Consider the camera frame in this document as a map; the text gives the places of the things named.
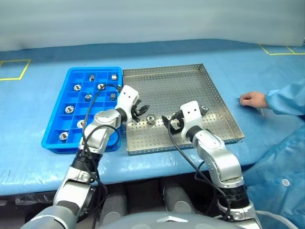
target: blue sleeve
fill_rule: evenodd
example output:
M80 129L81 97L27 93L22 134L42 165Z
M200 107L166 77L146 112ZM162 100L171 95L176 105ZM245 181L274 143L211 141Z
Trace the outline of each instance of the blue sleeve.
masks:
M269 91L266 101L279 115L305 115L305 78L280 90Z

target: blue plastic tray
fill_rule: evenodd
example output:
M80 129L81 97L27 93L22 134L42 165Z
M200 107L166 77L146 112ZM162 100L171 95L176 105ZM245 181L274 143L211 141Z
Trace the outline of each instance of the blue plastic tray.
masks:
M89 81L90 75L95 75L93 82ZM116 74L118 80L112 80L111 75ZM76 153L81 139L81 128L77 127L77 122L85 119L87 110L91 102L85 101L85 95L91 94L92 98L98 92L97 85L114 84L122 85L123 77L122 70L119 67L101 67L101 68L71 68L68 70L66 79L61 88L61 92L56 101L53 109L49 124L42 139L42 147L54 153ZM74 86L80 84L80 91L75 91ZM114 108L116 101L110 101L110 94L118 92L114 87L106 87L105 90L100 92L99 97L96 99L91 112L89 114L87 124L91 123L94 114ZM65 113L65 108L69 105L74 106L74 112L71 114ZM66 140L60 140L59 135L62 132L69 132ZM117 138L121 138L117 133L110 136L106 151L113 151L120 147L121 141L113 145Z

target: yellow tape line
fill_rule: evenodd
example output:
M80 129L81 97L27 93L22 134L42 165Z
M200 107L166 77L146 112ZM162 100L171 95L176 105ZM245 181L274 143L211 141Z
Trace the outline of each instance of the yellow tape line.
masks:
M288 53L270 53L262 45L260 45L260 44L258 44L258 45L264 50L265 53L267 53L268 55L271 55L271 56L277 56L277 55L305 55L305 52L294 52L288 46L286 46L286 48L289 49L289 51L291 51L291 52L288 52Z
M22 61L27 61L27 64L25 65L25 67L23 68L21 74L19 77L17 78L1 78L0 81L5 81L5 80L21 80L23 78L23 75L25 74L25 71L27 70L31 60L30 59L25 59L25 60L10 60L10 61L1 61L0 62L0 67L3 63L5 62L22 62Z

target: black cable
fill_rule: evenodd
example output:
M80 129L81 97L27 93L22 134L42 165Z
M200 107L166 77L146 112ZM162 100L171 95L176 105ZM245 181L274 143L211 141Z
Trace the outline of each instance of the black cable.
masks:
M121 92L121 90L122 90L121 87L116 86L116 85L114 85L114 84L105 84L105 87L106 87L106 86L112 86L112 87L114 87L118 92ZM87 126L87 122L88 122L88 118L89 118L89 113L90 113L90 111L91 111L91 109L92 109L92 107L93 107L93 105L94 105L94 103L95 103L97 97L99 96L100 92L101 92L103 89L100 89L100 90L95 94L95 96L93 97L92 102L91 102L91 105L89 106L89 108L88 108L88 110L87 110L87 113L86 113L86 116L85 116L85 120L84 120L84 126L83 126L82 132L81 132L82 137L83 137L83 143L84 143L83 152L85 153L86 150L87 150L87 154L89 154L89 155L85 155L85 154L83 154L83 155L84 155L84 156L88 156L88 157L91 158L91 162L92 162L92 164L93 164L93 170L94 170L94 172L95 172L95 174L96 174L96 175L94 175L94 174L89 170L89 168L87 167L86 163L84 163L84 166L85 166L86 171L87 171L87 172L90 174L90 176L91 176L94 180L96 180L97 183L98 183L98 187L97 187L97 192L98 192L98 205L97 205L93 210L91 210L88 214L82 216L82 217L79 219L78 222L83 221L85 218L87 218L89 215L91 215L93 212L95 212L97 209L99 209L99 208L102 206L102 204L105 202L106 196L108 195L108 189L107 189L107 187L105 186L105 184L102 183L101 180L100 180L100 174L99 174L99 171L98 171L98 168L97 168L97 164L96 164L95 161L93 160L93 158L92 158L92 153L91 153L91 151L90 151L90 149L89 149L89 147L88 147L88 139L92 136L92 134L93 134L96 130L98 130L98 129L100 129L100 128L103 128L103 127L109 127L109 128L111 128L111 129L113 129L113 130L117 133L117 135L118 135L118 138L117 138L116 142L115 142L114 144L112 144L111 146L109 146L109 147L112 147L112 146L116 145L116 144L119 142L119 140L120 140L120 134L119 134L118 130L115 129L113 126L110 126L110 125L100 125L100 126L97 126L96 128L94 128L94 129L89 133L89 135L88 135L87 137L85 137L84 131L85 131L85 128L86 128L86 126ZM105 192L105 195L104 195L104 197L103 197L102 199L101 199L101 191L102 191L101 188L104 189L104 192ZM95 216L94 216L94 221L93 221L93 226L92 226L92 228L95 227L95 223L96 223L97 217L98 217L98 214L96 213Z
M200 169L201 166L202 166L203 164L204 164L204 161L200 163L200 165L198 166L198 169ZM200 179L200 178L198 177L198 173L197 173L197 172L195 173L194 178L195 178L195 180L198 180L198 181L201 181L201 182L206 183L204 180L202 180L202 179ZM207 216L208 213L210 212L213 203L214 203L214 202L216 201L216 199L217 199L217 196L216 196L216 193L215 193L215 190L214 190L214 189L213 189L213 193L214 193L213 199L212 199L211 203L209 204L208 208L206 209L206 211L205 211L205 213L204 213L206 216Z
M224 193L224 191L222 191L219 187L217 187L215 184L213 184L198 168L197 166L187 157L187 155L185 155L185 153L179 148L179 146L176 144L173 135L171 133L171 121L173 120L173 117L171 117L171 119L168 122L168 135L173 143L173 145L176 147L176 149L179 151L179 153L185 158L185 160L196 170L196 172L203 178L203 180L205 181L205 183L209 184L214 190L218 191L224 198L225 201L227 203L227 211L223 217L223 220L227 220L228 216L230 214L231 211L231 203L230 200L228 198L226 198L226 194Z

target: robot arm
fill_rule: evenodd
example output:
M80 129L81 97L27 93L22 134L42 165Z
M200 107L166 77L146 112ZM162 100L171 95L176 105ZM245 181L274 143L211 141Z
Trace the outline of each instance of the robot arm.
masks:
M229 220L245 228L261 228L253 203L244 186L241 166L232 152L226 149L223 140L202 128L202 109L197 101L180 107L183 116L181 136L192 142L199 157L207 164L212 182L229 198ZM218 208L227 211L225 198L219 198Z
M138 99L138 92L126 85L118 96L115 109L95 114L93 122L84 130L87 146L81 138L79 150L56 192L53 206L40 212L23 229L75 228L79 217L91 209L96 191L91 185L94 181L92 175L95 174L94 168L99 164L109 137L114 129L132 120L132 109L139 103Z

